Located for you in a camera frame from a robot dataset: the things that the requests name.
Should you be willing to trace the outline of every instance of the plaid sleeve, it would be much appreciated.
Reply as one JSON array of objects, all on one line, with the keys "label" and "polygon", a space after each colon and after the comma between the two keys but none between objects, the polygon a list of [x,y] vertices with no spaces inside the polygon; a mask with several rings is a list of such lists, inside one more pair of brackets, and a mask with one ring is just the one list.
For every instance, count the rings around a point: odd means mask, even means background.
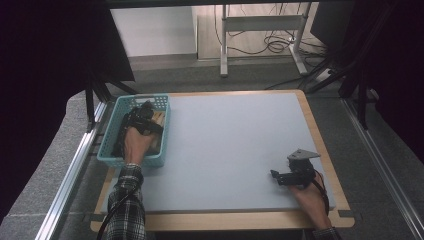
[{"label": "plaid sleeve", "polygon": [[336,228],[328,228],[324,230],[319,231],[313,231],[312,234],[314,234],[314,238],[316,240],[341,240],[339,233],[337,232]]},{"label": "plaid sleeve", "polygon": [[145,239],[141,184],[141,167],[127,164],[122,168],[113,191],[109,195],[108,211],[123,199],[131,190],[137,190],[116,211],[108,225],[107,239]]}]

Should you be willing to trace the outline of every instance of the basket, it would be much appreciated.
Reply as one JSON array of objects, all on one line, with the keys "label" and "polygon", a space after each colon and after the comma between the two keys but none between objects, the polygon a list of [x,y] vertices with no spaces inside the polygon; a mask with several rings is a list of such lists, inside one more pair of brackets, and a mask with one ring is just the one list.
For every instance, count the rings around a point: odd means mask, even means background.
[{"label": "basket", "polygon": [[119,97],[116,101],[115,107],[112,112],[109,124],[106,128],[105,135],[100,145],[97,159],[104,162],[109,167],[120,168],[125,166],[122,157],[115,157],[112,155],[113,146],[119,134],[119,128],[123,116],[130,112],[134,107],[140,107],[144,102],[149,100],[155,110],[165,111],[165,122],[163,125],[162,139],[160,142],[160,151],[155,155],[144,156],[142,163],[143,167],[162,167],[165,164],[166,153],[166,140],[168,136],[168,126],[170,118],[169,97],[167,94],[153,94],[153,95],[131,95]]}]

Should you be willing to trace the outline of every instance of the metal rail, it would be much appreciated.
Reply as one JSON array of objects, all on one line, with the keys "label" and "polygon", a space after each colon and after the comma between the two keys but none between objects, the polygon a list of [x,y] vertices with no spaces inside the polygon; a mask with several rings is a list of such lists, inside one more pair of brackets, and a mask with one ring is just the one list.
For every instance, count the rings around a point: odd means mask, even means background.
[{"label": "metal rail", "polygon": [[[95,121],[100,122],[103,114],[106,111],[107,104],[100,103],[97,106],[95,111]],[[78,178],[78,174],[82,168],[84,160],[86,159],[90,146],[94,141],[94,137],[96,136],[97,130],[99,129],[100,124],[96,124],[95,128],[89,132],[85,133],[82,137],[80,145],[72,159],[72,162],[66,172],[66,175],[62,181],[62,184],[59,187],[59,190],[53,200],[52,205],[50,206],[49,211],[47,212],[46,217],[44,218],[43,224],[38,231],[35,239],[50,239],[56,229],[56,226],[59,222],[60,216],[62,215],[62,211],[68,201],[68,197],[72,192],[72,189],[75,185],[75,182]]]},{"label": "metal rail", "polygon": [[350,120],[355,126],[355,129],[358,131],[359,136],[364,141],[365,146],[370,153],[381,178],[386,184],[387,189],[392,195],[393,200],[402,213],[415,239],[424,239],[424,225],[419,214],[417,213],[417,210],[412,205],[411,200],[405,194],[399,182],[396,180],[395,176],[387,165],[383,154],[380,152],[376,143],[374,142],[371,134],[369,131],[364,130],[357,120],[356,109],[354,108],[352,102],[342,99],[342,103],[344,104],[349,114]]}]

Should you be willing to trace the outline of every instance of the wooden table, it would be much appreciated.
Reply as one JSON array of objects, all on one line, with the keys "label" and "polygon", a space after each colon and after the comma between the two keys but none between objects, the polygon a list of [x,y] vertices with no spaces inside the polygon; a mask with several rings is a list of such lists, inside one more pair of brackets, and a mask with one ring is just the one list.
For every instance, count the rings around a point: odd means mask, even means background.
[{"label": "wooden table", "polygon": [[[278,91],[240,91],[240,92],[196,92],[172,93],[171,97],[206,96],[206,95],[245,95],[245,94],[281,94],[295,93],[317,151],[321,154],[321,163],[334,193],[336,207],[330,211],[329,217],[335,227],[352,227],[355,223],[353,216],[341,217],[339,211],[349,211],[350,207],[343,193],[337,174],[328,155],[318,126],[312,115],[306,97],[299,90]],[[95,210],[100,209],[105,198],[114,169],[109,169],[103,189]],[[101,222],[91,222],[93,231],[98,231]],[[312,228],[308,217],[300,210],[276,212],[237,212],[237,213],[178,213],[178,214],[147,214],[147,231],[199,231],[199,230],[257,230],[257,229],[305,229]]]}]

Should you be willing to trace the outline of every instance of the human hand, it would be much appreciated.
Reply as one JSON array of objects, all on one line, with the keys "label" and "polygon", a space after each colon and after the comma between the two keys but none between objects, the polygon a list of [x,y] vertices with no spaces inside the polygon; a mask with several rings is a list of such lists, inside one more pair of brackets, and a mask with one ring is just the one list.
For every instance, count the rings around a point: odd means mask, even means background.
[{"label": "human hand", "polygon": [[125,163],[141,165],[155,137],[156,134],[141,135],[136,128],[129,127],[125,135]]},{"label": "human hand", "polygon": [[[321,187],[324,186],[321,173],[316,172],[315,181]],[[332,227],[331,221],[325,212],[324,200],[314,184],[309,184],[305,189],[298,189],[296,186],[287,187],[293,193],[302,210],[309,216],[316,230]]]}]

